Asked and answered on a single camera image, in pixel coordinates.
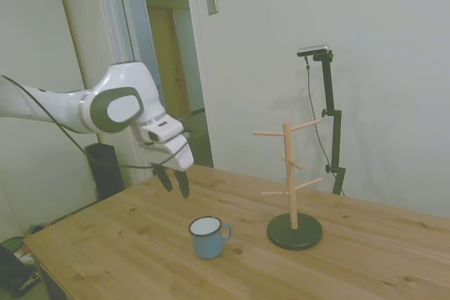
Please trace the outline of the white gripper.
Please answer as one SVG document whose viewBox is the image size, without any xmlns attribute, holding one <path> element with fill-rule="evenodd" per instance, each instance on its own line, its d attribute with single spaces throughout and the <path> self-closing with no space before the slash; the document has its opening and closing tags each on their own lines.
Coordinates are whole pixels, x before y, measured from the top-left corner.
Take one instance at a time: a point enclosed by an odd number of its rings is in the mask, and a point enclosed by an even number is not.
<svg viewBox="0 0 450 300">
<path fill-rule="evenodd" d="M 186 170 L 193 165 L 194 159 L 188 140 L 180 134 L 164 143 L 140 143 L 139 146 L 146 151 L 146 159 L 154 164 L 153 174 L 160 180 L 164 189 L 168 192 L 173 190 L 165 167 L 174 169 L 182 197 L 189 198 L 190 185 Z"/>
</svg>

